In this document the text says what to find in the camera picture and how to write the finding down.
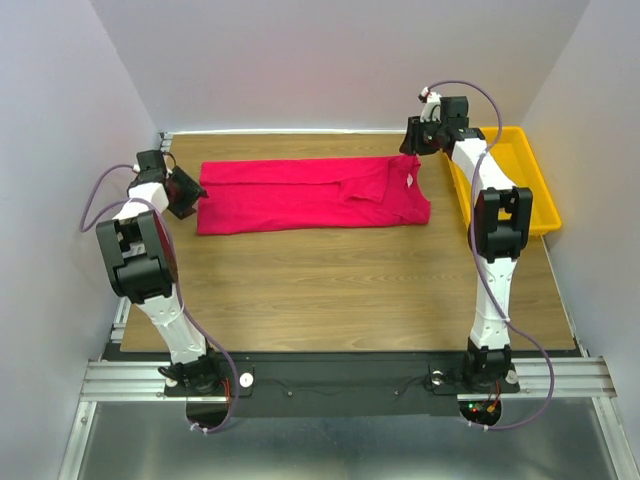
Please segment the pink red t shirt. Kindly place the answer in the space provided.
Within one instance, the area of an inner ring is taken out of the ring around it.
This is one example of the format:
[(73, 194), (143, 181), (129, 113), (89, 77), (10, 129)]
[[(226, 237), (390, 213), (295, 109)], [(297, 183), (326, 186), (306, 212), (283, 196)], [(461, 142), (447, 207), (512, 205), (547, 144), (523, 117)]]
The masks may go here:
[(206, 162), (200, 235), (426, 225), (415, 156)]

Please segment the yellow plastic tray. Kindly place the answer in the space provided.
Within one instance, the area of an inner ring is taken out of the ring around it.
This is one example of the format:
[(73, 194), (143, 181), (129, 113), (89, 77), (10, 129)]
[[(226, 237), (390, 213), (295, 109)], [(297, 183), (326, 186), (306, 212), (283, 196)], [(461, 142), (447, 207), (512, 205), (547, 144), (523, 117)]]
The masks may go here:
[[(494, 140), (498, 131), (498, 127), (480, 127), (480, 129), (487, 143)], [(543, 236), (559, 230), (562, 220), (524, 130), (519, 126), (504, 126), (499, 142), (491, 149), (491, 155), (503, 173), (516, 186), (528, 187), (533, 193), (530, 236)], [(472, 172), (466, 174), (452, 161), (448, 163), (462, 221), (467, 228), (470, 222)]]

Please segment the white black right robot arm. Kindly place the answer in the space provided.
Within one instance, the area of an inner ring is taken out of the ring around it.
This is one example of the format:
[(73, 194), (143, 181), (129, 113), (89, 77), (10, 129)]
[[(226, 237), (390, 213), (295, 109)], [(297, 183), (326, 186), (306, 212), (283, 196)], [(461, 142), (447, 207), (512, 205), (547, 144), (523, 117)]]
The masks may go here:
[(478, 285), (460, 378), (466, 387), (482, 390), (505, 378), (511, 367), (511, 285), (528, 243), (533, 193), (516, 186), (492, 157), (481, 130), (469, 125), (466, 97), (425, 90), (419, 100), (422, 113), (408, 119), (400, 152), (442, 152), (464, 173), (471, 187), (468, 242)]

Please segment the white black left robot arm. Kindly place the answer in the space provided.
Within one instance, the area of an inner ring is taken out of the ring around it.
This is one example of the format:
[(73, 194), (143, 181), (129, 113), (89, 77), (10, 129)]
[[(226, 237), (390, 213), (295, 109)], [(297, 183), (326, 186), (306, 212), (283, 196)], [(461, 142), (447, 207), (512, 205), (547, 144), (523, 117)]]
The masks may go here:
[(138, 306), (169, 350), (170, 365), (159, 369), (167, 385), (209, 395), (221, 386), (223, 371), (210, 343), (187, 318), (176, 256), (163, 225), (165, 211), (178, 219), (194, 214), (194, 204), (206, 192), (180, 167), (168, 167), (166, 156), (160, 150), (136, 154), (126, 201), (95, 232), (113, 291)]

